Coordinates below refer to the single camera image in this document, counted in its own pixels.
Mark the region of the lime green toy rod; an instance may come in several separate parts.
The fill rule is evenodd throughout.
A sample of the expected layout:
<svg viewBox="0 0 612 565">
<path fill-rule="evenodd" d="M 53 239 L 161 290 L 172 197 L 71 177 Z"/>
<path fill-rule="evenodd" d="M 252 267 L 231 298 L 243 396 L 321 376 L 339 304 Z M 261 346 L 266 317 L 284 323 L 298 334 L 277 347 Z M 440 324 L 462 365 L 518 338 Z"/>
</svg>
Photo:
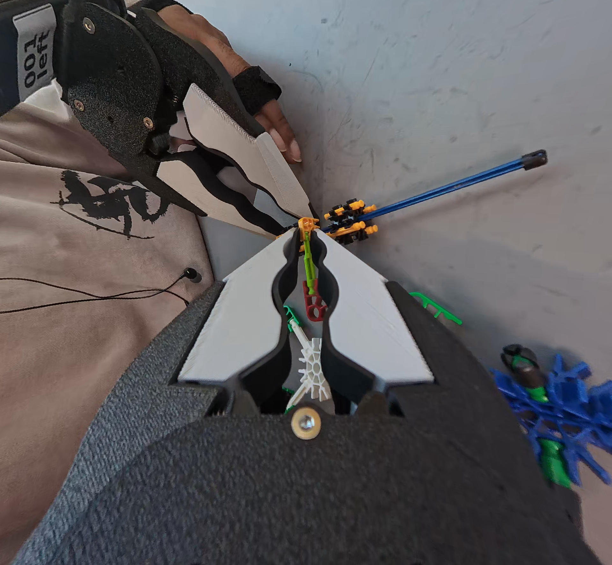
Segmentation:
<svg viewBox="0 0 612 565">
<path fill-rule="evenodd" d="M 315 280 L 317 279 L 315 265 L 311 254 L 310 232 L 303 233 L 303 261 L 307 282 L 307 291 L 310 296 L 315 295 Z"/>
</svg>

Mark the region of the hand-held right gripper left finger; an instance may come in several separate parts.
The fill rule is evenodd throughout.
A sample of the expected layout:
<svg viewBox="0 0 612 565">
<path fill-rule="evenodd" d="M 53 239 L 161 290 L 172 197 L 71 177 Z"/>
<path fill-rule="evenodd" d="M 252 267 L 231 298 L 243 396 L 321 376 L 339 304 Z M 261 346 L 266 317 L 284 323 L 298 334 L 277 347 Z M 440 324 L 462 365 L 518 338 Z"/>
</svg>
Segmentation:
<svg viewBox="0 0 612 565">
<path fill-rule="evenodd" d="M 291 370 L 283 305 L 297 283 L 300 246 L 292 228 L 224 278 L 179 383 L 244 391 L 258 406 L 281 389 Z"/>
</svg>

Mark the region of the black orange toy wheel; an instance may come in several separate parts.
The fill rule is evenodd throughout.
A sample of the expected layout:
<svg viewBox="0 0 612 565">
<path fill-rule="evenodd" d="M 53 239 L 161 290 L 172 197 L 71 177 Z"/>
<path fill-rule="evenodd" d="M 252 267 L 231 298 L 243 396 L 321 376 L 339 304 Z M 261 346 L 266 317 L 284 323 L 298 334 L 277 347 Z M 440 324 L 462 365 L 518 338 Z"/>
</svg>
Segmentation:
<svg viewBox="0 0 612 565">
<path fill-rule="evenodd" d="M 328 237 L 342 246 L 368 239 L 378 232 L 378 226 L 371 219 L 376 210 L 376 205 L 367 206 L 356 199 L 334 206 L 324 215 Z"/>
</svg>

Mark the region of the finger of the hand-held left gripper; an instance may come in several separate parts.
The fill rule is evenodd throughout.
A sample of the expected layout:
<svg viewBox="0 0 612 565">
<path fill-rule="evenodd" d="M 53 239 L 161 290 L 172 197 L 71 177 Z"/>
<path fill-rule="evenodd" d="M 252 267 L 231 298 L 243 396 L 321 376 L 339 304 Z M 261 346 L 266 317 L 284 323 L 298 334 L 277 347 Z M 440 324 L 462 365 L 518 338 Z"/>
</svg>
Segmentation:
<svg viewBox="0 0 612 565">
<path fill-rule="evenodd" d="M 243 193 L 218 178 L 218 162 L 227 165 L 222 157 L 206 150 L 177 152 L 160 162 L 157 178 L 207 217 L 269 239 L 285 233 L 287 225 L 257 209 Z"/>
<path fill-rule="evenodd" d="M 192 138 L 229 158 L 249 183 L 294 217 L 315 217 L 310 201 L 269 133 L 252 136 L 195 83 L 183 101 Z"/>
</svg>

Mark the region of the multicoloured construction toy model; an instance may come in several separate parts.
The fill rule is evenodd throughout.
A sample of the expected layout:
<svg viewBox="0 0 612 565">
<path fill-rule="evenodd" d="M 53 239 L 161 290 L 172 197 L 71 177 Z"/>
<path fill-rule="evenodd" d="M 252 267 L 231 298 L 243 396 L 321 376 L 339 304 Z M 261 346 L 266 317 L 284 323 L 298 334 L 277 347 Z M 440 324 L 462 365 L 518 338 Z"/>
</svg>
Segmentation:
<svg viewBox="0 0 612 565">
<path fill-rule="evenodd" d="M 299 361 L 303 363 L 298 370 L 299 388 L 282 387 L 283 395 L 291 395 L 287 413 L 307 395 L 328 401 L 332 393 L 319 362 L 321 339 L 308 339 L 294 309 L 287 304 L 284 309 L 289 332 L 301 344 Z M 588 386 L 590 366 L 580 362 L 567 368 L 560 354 L 544 373 L 535 353 L 520 344 L 503 347 L 501 360 L 507 373 L 492 369 L 494 384 L 517 417 L 547 480 L 565 488 L 580 486 L 578 467 L 583 462 L 610 485 L 611 475 L 595 461 L 588 446 L 611 454 L 611 380 Z"/>
</svg>

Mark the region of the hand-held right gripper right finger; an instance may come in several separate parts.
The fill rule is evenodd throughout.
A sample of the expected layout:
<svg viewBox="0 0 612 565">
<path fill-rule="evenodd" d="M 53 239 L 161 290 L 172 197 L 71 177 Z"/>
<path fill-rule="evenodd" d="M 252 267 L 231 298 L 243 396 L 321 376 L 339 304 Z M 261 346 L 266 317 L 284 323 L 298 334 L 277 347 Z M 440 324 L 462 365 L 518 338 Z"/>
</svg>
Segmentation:
<svg viewBox="0 0 612 565">
<path fill-rule="evenodd" d="M 389 281 L 320 230 L 311 250 L 327 306 L 321 363 L 332 390 L 358 405 L 370 393 L 434 384 Z"/>
</svg>

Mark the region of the beige printed hoodie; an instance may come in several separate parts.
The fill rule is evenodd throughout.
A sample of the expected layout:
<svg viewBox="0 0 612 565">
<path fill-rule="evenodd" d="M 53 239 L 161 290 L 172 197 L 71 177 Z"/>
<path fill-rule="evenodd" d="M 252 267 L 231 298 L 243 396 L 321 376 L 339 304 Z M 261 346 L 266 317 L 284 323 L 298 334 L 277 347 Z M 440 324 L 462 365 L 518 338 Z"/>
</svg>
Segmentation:
<svg viewBox="0 0 612 565">
<path fill-rule="evenodd" d="M 1 117 L 1 564 L 119 377 L 212 281 L 196 216 L 135 183 L 56 81 Z"/>
</svg>

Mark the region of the thin blue toy rod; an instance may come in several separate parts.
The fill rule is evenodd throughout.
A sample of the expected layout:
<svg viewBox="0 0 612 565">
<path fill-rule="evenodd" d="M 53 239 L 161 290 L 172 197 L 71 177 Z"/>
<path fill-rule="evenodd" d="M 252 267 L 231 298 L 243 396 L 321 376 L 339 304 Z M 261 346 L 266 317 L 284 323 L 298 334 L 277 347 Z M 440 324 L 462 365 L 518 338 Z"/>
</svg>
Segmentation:
<svg viewBox="0 0 612 565">
<path fill-rule="evenodd" d="M 524 169 L 524 159 L 519 158 L 514 161 L 508 162 L 506 164 L 499 165 L 490 170 L 480 172 L 478 174 L 474 174 L 467 178 L 457 180 L 453 183 L 446 184 L 444 186 L 432 189 L 430 191 L 427 191 L 421 194 L 417 194 L 415 196 L 412 196 L 400 202 L 394 202 L 393 204 L 390 204 L 383 208 L 374 210 L 373 212 L 365 215 L 364 218 L 365 220 L 372 220 L 374 218 L 386 216 L 388 214 L 397 212 L 399 210 L 410 208 L 412 206 L 416 206 L 423 202 L 428 202 L 430 200 L 437 199 L 444 195 L 451 194 L 451 193 L 463 190 L 465 188 L 487 182 L 489 180 L 500 178 L 509 173 L 512 173 L 518 170 L 522 170 L 522 169 Z"/>
</svg>

